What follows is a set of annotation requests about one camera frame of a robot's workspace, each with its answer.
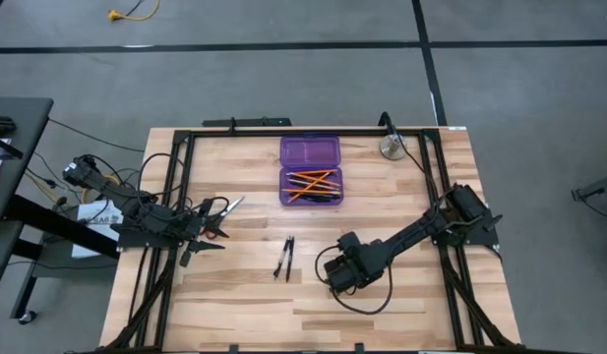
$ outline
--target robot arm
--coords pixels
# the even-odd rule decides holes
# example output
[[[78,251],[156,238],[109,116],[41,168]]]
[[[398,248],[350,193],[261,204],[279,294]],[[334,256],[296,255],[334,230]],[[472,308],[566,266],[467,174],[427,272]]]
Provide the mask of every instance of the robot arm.
[[[191,252],[224,247],[198,241],[203,227],[210,225],[209,211],[212,200],[204,200],[198,210],[173,210],[158,205],[157,197],[128,186],[118,186],[105,178],[95,166],[92,156],[84,155],[63,171],[63,178],[70,184],[96,190],[113,201],[124,216],[121,224],[111,228],[119,233],[118,245],[130,247],[177,248],[188,242],[180,264],[187,266]]]
[[[324,265],[332,292],[366,287],[382,277],[392,259],[428,236],[458,245],[474,233],[491,232],[501,217],[493,217],[469,186],[454,185],[444,199],[447,207],[441,207],[440,200],[386,241],[361,244],[354,232],[341,236],[337,247],[342,255]]]

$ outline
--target orange pencil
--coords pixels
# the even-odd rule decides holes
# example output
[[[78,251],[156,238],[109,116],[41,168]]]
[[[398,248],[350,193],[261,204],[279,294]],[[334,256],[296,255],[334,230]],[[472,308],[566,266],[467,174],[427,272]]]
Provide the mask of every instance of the orange pencil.
[[[323,179],[324,179],[325,177],[329,176],[329,175],[330,175],[330,172],[325,172],[325,174],[324,174],[324,175],[323,175],[323,176],[322,176],[320,179],[318,179],[318,180],[316,180],[316,181],[314,181],[314,182],[310,183],[310,185],[309,185],[309,186],[307,186],[307,187],[305,187],[305,188],[303,189],[303,191],[301,191],[301,192],[305,192],[305,191],[308,191],[308,190],[312,189],[312,187],[314,187],[314,186],[315,186],[317,183],[322,182],[322,181],[323,181]],[[296,201],[296,199],[297,199],[297,198],[299,198],[299,197],[301,197],[301,193],[297,193],[297,194],[296,194],[294,197],[290,198],[290,200],[289,200],[289,201],[287,201],[287,202],[288,202],[288,203],[292,203],[292,202]]]
[[[282,189],[282,192],[290,192],[290,193],[304,193],[304,194],[331,194],[331,195],[340,195],[339,191],[305,191],[305,190],[293,190],[293,189]]]
[[[325,175],[323,175],[323,176],[322,176],[322,177],[319,179],[319,178],[314,178],[314,177],[306,176],[306,175],[304,175],[304,174],[300,174],[300,173],[297,173],[297,172],[289,172],[289,173],[286,173],[286,175],[288,175],[288,176],[294,175],[294,176],[296,176],[296,177],[305,178],[306,180],[315,181],[315,182],[317,182],[317,183],[318,183],[318,182],[320,182],[320,183],[326,183],[326,184],[329,184],[329,185],[331,185],[331,186],[340,186],[340,184],[338,184],[338,183],[336,183],[336,182],[332,182],[332,181],[326,181],[326,180],[324,180],[324,179],[323,179],[323,178],[327,177],[327,175],[329,175],[329,174],[330,174],[330,172],[326,172],[326,173],[325,173]]]
[[[298,171],[300,174],[310,174],[310,173],[326,173],[326,172],[336,172],[336,169],[333,170],[316,170],[316,171]]]

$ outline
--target desk leg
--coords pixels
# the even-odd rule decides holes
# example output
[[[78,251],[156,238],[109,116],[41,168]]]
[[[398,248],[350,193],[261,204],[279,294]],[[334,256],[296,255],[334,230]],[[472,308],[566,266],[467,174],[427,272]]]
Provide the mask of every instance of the desk leg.
[[[116,241],[19,195],[14,195],[10,200],[5,217],[20,220],[26,225],[63,237],[76,245],[119,260]]]

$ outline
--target purple plastic case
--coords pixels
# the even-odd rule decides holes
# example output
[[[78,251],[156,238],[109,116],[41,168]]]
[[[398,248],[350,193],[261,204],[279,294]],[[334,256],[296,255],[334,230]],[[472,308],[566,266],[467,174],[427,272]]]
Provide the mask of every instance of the purple plastic case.
[[[283,168],[279,171],[279,200],[284,206],[324,207],[337,206],[342,203],[344,189],[342,188],[342,171],[338,167],[340,164],[340,141],[338,137],[283,137],[281,138],[280,160]],[[316,203],[302,199],[297,199],[292,203],[287,202],[291,196],[288,192],[282,192],[282,189],[302,189],[304,187],[288,182],[289,176],[286,173],[332,168],[335,168],[336,172],[326,179],[340,184],[340,198],[327,203]]]

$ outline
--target cable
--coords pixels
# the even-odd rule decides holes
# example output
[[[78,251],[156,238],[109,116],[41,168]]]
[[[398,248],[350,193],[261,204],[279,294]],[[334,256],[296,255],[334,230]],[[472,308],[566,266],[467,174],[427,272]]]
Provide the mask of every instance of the cable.
[[[148,163],[150,161],[152,161],[153,158],[158,157],[158,156],[167,156],[167,157],[170,157],[170,158],[172,157],[172,155],[170,155],[169,153],[165,153],[165,152],[153,153],[152,155],[148,156],[148,158],[146,158],[146,160],[142,164],[142,168],[139,170],[139,179],[137,181],[137,191],[141,191],[142,190],[142,175],[144,174],[144,169],[146,169],[146,166],[148,165]],[[172,188],[169,191],[163,191],[163,192],[155,193],[155,194],[152,194],[152,195],[156,196],[156,195],[164,195],[164,194],[167,194],[167,193],[172,193],[173,191],[175,191],[175,190],[177,190],[177,189],[179,189],[181,187],[182,187],[182,184],[178,185],[178,186],[176,186],[174,188]],[[219,213],[222,213],[223,211],[225,211],[228,208],[228,206],[229,206],[229,199],[227,199],[225,197],[213,197],[213,198],[211,198],[212,202],[213,201],[217,201],[217,200],[222,200],[222,201],[226,202],[226,205],[224,206],[224,208],[219,212]],[[139,203],[140,207],[146,208],[144,206],[144,202],[142,201],[141,198],[137,198],[137,202]],[[202,202],[202,203],[200,203],[200,204],[198,204],[196,206],[192,206],[189,209],[184,210],[184,211],[182,211],[182,212],[180,212],[180,213],[178,213],[178,214],[176,214],[176,215],[174,215],[172,217],[163,217],[163,216],[155,214],[152,211],[149,211],[149,215],[152,216],[152,217],[154,217],[154,218],[156,218],[156,219],[159,219],[161,221],[172,221],[172,220],[178,219],[178,218],[180,218],[182,216],[185,216],[186,214],[188,214],[188,213],[190,213],[190,212],[198,209],[199,207],[201,207],[203,205],[203,203],[204,202]]]
[[[94,158],[94,159],[98,160],[99,162],[101,162],[101,163],[105,164],[105,165],[106,165],[106,167],[108,167],[108,169],[110,169],[110,171],[111,171],[111,172],[113,172],[113,174],[114,174],[115,176],[117,176],[117,178],[119,179],[119,184],[120,184],[120,185],[124,184],[124,181],[123,181],[123,180],[122,180],[122,178],[119,176],[119,173],[117,173],[117,171],[116,171],[116,170],[113,168],[113,166],[111,166],[111,165],[110,165],[110,163],[106,162],[106,161],[105,161],[104,159],[102,159],[101,157],[99,157],[99,156],[97,156],[97,155],[94,155],[94,154],[91,154],[91,153],[84,154],[84,155],[82,155],[82,156],[78,157],[78,159],[81,159],[81,158],[83,158],[83,157],[85,157],[85,156],[92,157],[92,158]]]
[[[42,177],[42,176],[38,175],[38,173],[32,171],[29,167],[26,167],[26,171],[29,172],[32,176],[34,176],[34,177],[38,178],[39,180],[45,182],[45,184],[50,189],[55,189],[55,188],[59,188],[59,189],[62,189],[62,190],[65,189],[65,187],[63,187],[63,186],[61,186],[59,184],[56,184],[56,182],[54,180],[51,180],[49,178],[45,178],[45,177]]]
[[[76,201],[78,201],[78,203],[82,203],[82,201],[80,200],[80,198],[78,198],[78,192],[74,191],[67,183],[62,182],[62,179],[60,177],[58,177],[54,173],[54,171],[52,171],[52,169],[49,167],[49,164],[45,160],[45,157],[43,157],[40,153],[38,153],[36,151],[34,152],[34,155],[36,155],[38,158],[40,158],[40,161],[45,165],[45,168],[47,168],[47,171],[49,171],[49,173],[56,179],[55,181],[52,181],[52,182],[54,182],[54,184],[55,183],[60,183],[63,186],[65,186],[65,188],[68,189],[69,192],[71,192],[71,193],[74,194],[74,196],[76,197]]]
[[[149,14],[147,14],[143,17],[131,17],[128,15],[120,14],[115,10],[111,10],[108,12],[108,21],[110,21],[110,22],[117,21],[117,20],[145,21],[145,20],[151,18],[152,16],[154,16],[154,14],[156,14],[156,11],[158,10],[158,5],[160,5],[160,0],[156,0],[156,3],[154,4],[154,9],[152,9],[152,11]]]
[[[0,270],[5,269],[7,266],[13,266],[13,265],[20,265],[20,264],[34,264],[35,266],[40,266],[40,267],[44,267],[46,269],[72,269],[72,270],[86,270],[86,269],[101,269],[101,268],[107,268],[107,267],[117,267],[117,264],[115,265],[96,265],[96,266],[53,266],[53,265],[43,265],[34,261],[17,261],[17,262],[12,262],[10,264],[6,264],[4,266],[0,266]]]
[[[139,5],[141,5],[143,2],[144,2],[144,0],[139,0],[139,1],[137,2],[137,4],[135,4],[135,6],[133,6],[133,8],[132,8],[132,9],[130,9],[130,11],[126,13],[126,16],[131,16],[131,15],[133,15],[133,13],[135,12],[135,10],[137,10],[137,8],[139,7]]]
[[[90,217],[89,220],[85,221],[85,225],[89,225],[93,220],[95,220],[96,217],[102,215],[102,213],[106,210],[106,208],[108,207],[109,204],[109,198],[106,199],[106,204],[104,205],[104,207],[97,212],[96,215],[94,215],[93,217]]]
[[[349,306],[347,304],[345,304],[344,302],[342,302],[342,300],[340,300],[337,296],[337,294],[332,291],[332,296],[334,296],[334,299],[345,309],[353,311],[354,313],[358,313],[360,315],[377,315],[379,313],[381,313],[390,303],[391,298],[393,297],[393,268],[392,268],[392,264],[393,264],[393,260],[391,260],[389,262],[389,294],[386,296],[386,300],[384,300],[384,303],[382,304],[382,306],[380,306],[379,308],[377,308],[376,310],[373,311],[365,311],[365,310],[360,310],[360,309],[356,309],[352,306]]]
[[[417,162],[417,159],[414,158],[412,153],[408,152],[408,148],[405,146],[405,143],[403,141],[403,136],[401,136],[397,132],[397,128],[395,127],[395,125],[391,125],[391,129],[393,130],[393,133],[399,137],[399,142],[401,143],[401,147],[403,148],[403,151],[405,152],[405,154],[407,154],[408,157],[410,157],[410,159],[412,159],[412,162],[414,162],[414,164],[417,165],[417,167],[421,170],[421,172],[423,172],[423,175],[425,176],[426,181],[432,186],[432,189],[434,190],[434,195],[438,196],[439,191],[437,189],[436,182],[434,182],[434,179],[432,179],[427,173],[425,173],[425,169],[419,164],[419,162]]]
[[[97,141],[97,142],[100,142],[100,143],[103,143],[103,144],[107,144],[107,145],[112,146],[112,147],[116,147],[116,148],[123,148],[123,149],[125,149],[125,150],[128,150],[128,151],[134,151],[134,152],[146,152],[145,150],[142,150],[142,149],[133,148],[133,147],[122,147],[122,146],[120,146],[120,145],[117,145],[117,144],[114,144],[114,143],[110,143],[110,142],[104,141],[104,140],[102,140],[102,139],[100,139],[100,138],[96,138],[96,137],[94,137],[94,136],[92,136],[92,135],[89,135],[89,134],[87,134],[87,133],[83,133],[83,132],[79,131],[79,130],[78,130],[78,129],[76,129],[76,128],[72,128],[72,127],[70,127],[70,126],[66,125],[65,123],[61,123],[61,122],[55,121],[55,120],[53,120],[53,119],[51,119],[51,118],[49,118],[49,121],[50,121],[50,122],[52,122],[52,123],[58,124],[58,125],[59,125],[59,126],[61,126],[61,127],[67,128],[67,129],[69,129],[69,130],[70,130],[70,131],[72,131],[72,132],[75,132],[75,133],[81,134],[81,135],[83,135],[83,136],[85,136],[85,137],[87,137],[87,138],[89,138],[89,139],[93,139],[93,140],[95,140],[95,141]]]
[[[133,310],[135,310],[135,299],[137,298],[137,290],[139,289],[139,282],[142,279],[142,270],[144,268],[144,262],[146,261],[146,254],[148,253],[148,247],[144,247],[142,258],[139,261],[139,271],[137,272],[137,280],[135,280],[135,290],[133,290],[133,299],[130,302],[130,312],[128,318],[133,318]]]
[[[111,180],[111,181],[115,182],[115,184],[117,184],[118,186],[120,186],[120,185],[121,185],[121,184],[119,183],[119,178],[117,178],[117,177],[115,177],[115,176],[113,176],[113,175],[104,175],[104,177],[105,177],[106,179],[109,179],[109,180]],[[83,192],[82,192],[82,200],[83,200],[83,203],[86,203],[86,202],[87,202],[87,193],[88,193],[88,192],[89,192],[89,189],[88,189],[88,188],[84,188],[84,189],[83,189]]]
[[[60,199],[60,197],[56,196],[54,194],[54,192],[52,192],[51,190],[47,189],[47,187],[43,186],[42,184],[38,183],[38,181],[36,181],[36,179],[34,179],[34,177],[28,173],[26,173],[26,176],[28,176],[28,178],[31,179],[31,181],[36,185],[36,187],[48,198],[50,199],[54,204],[56,204],[56,202],[58,201],[58,199]]]

